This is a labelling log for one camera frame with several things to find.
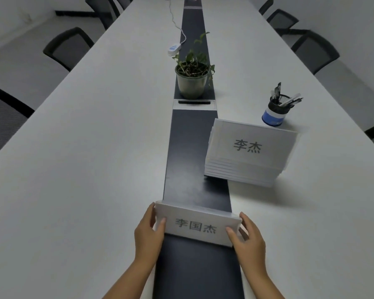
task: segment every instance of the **mesh chair back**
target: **mesh chair back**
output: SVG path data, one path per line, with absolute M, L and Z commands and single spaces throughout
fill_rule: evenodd
M 274 0 L 267 0 L 265 4 L 262 5 L 262 7 L 259 9 L 259 13 L 261 15 L 264 15 L 264 13 L 273 5 Z
M 133 0 L 117 0 L 122 7 L 123 10 L 125 10 Z
M 105 30 L 120 16 L 119 10 L 113 0 L 86 0 L 86 3 L 98 15 Z
M 0 150 L 33 112 L 27 105 L 0 90 Z
M 313 74 L 339 58 L 334 46 L 313 31 L 299 38 L 291 49 Z
M 75 27 L 57 35 L 43 53 L 71 71 L 93 45 L 90 37 L 82 29 Z
M 294 26 L 296 23 L 299 22 L 297 18 L 293 15 L 285 12 L 284 10 L 277 9 L 274 13 L 272 13 L 267 22 L 274 28 L 280 29 L 289 29 Z

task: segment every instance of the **conference table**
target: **conference table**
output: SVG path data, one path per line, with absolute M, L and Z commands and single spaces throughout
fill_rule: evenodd
M 201 1 L 219 118 L 264 125 L 278 82 L 304 96 L 280 127 L 300 139 L 275 185 L 228 182 L 269 275 L 286 298 L 374 298 L 374 144 L 249 0 Z M 134 229 L 164 195 L 171 19 L 167 0 L 134 0 L 0 151 L 0 298 L 101 298 L 133 261 Z

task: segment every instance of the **white cable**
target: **white cable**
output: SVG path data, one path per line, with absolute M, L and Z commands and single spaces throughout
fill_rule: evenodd
M 170 13 L 171 13 L 171 15 L 172 15 L 172 22 L 173 22 L 173 24 L 176 26 L 177 29 L 181 30 L 181 33 L 182 33 L 183 36 L 184 36 L 184 40 L 183 40 L 183 42 L 180 42 L 180 44 L 183 44 L 183 43 L 187 40 L 187 37 L 186 37 L 186 35 L 184 34 L 183 29 L 181 29 L 179 26 L 176 25 L 175 17 L 174 17 L 173 12 L 172 12 L 171 1 L 170 1 L 170 0 L 169 0 L 169 11 L 170 11 Z

